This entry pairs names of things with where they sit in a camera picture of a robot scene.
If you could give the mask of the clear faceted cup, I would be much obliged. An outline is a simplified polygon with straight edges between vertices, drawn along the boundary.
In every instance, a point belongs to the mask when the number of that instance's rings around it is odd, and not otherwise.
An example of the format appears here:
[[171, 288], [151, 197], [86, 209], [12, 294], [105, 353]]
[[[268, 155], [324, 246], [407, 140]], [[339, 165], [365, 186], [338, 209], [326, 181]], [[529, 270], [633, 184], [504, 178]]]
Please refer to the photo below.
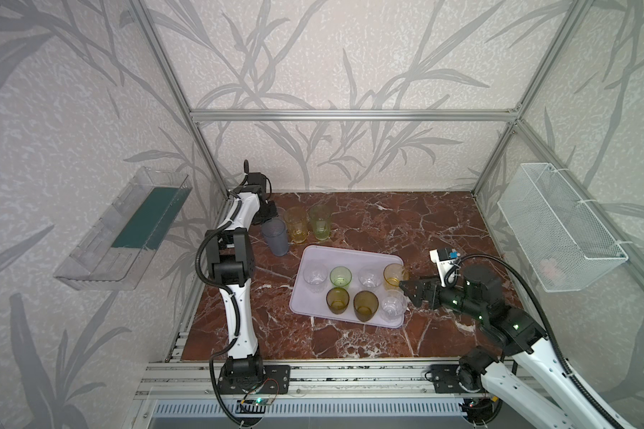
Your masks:
[[327, 287], [329, 271], [318, 261], [308, 263], [303, 270], [303, 286], [313, 293], [321, 293]]

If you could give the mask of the brown textured cup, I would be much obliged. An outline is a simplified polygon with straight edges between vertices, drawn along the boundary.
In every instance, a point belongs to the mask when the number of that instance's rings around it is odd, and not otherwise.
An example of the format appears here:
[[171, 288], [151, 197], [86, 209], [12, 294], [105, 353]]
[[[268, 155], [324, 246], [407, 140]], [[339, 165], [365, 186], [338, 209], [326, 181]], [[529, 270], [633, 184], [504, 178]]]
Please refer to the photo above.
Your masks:
[[347, 309], [350, 302], [350, 295], [343, 287], [334, 287], [328, 291], [326, 296], [328, 309], [335, 315], [341, 315]]
[[353, 298], [353, 311], [360, 322], [368, 322], [379, 309], [379, 299], [372, 291], [359, 291]]

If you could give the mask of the small green cup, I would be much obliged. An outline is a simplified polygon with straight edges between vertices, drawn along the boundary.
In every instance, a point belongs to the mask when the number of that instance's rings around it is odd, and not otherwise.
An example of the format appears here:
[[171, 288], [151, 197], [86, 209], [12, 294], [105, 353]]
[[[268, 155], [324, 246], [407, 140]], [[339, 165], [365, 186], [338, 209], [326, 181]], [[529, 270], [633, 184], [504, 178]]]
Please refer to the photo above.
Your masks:
[[329, 273], [334, 288], [347, 289], [352, 281], [352, 271], [345, 266], [336, 266]]

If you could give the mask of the small clear faceted glass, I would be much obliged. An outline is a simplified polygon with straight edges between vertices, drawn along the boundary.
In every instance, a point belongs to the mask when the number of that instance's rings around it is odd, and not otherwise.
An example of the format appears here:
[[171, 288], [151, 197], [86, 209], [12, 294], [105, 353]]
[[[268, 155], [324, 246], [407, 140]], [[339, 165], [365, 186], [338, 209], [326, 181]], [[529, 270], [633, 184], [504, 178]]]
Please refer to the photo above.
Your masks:
[[380, 301], [379, 314], [390, 325], [396, 325], [404, 320], [407, 300], [402, 291], [387, 291]]

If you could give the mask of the small yellow cup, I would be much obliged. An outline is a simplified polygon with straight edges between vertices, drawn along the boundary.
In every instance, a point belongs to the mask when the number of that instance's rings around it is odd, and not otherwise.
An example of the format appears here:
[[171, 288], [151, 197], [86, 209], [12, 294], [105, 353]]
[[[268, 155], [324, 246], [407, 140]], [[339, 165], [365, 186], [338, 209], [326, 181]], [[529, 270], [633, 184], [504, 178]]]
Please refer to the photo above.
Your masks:
[[404, 265], [393, 263], [385, 267], [383, 276], [385, 289], [397, 291], [400, 289], [400, 282], [410, 278], [410, 272]]

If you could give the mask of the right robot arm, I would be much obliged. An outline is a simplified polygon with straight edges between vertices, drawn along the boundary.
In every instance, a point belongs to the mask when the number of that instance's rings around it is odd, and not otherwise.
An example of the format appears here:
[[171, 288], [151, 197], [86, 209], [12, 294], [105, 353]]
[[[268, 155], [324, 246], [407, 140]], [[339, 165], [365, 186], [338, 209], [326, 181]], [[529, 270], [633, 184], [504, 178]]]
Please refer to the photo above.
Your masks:
[[543, 310], [531, 316], [506, 302], [501, 277], [481, 264], [485, 255], [442, 248], [430, 257], [438, 276], [402, 280], [400, 290], [415, 307], [428, 303], [469, 316], [500, 350], [477, 347], [459, 359], [460, 388], [488, 394], [463, 406], [473, 426], [497, 417], [499, 399], [537, 428], [631, 427], [572, 368]]

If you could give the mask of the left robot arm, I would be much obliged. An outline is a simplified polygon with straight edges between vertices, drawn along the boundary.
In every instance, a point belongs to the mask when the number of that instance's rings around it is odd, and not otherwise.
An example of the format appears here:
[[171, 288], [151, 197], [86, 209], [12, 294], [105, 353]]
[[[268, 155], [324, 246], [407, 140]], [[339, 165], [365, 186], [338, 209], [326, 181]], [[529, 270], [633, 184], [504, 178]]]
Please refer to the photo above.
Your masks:
[[252, 391], [265, 382], [265, 368], [252, 323], [250, 286], [255, 273], [255, 254], [250, 227], [273, 216], [268, 199], [269, 180], [243, 163], [243, 180], [230, 190], [229, 209], [198, 248], [194, 265], [199, 279], [219, 289], [225, 304], [228, 344], [216, 355], [226, 356], [220, 385], [227, 391]]

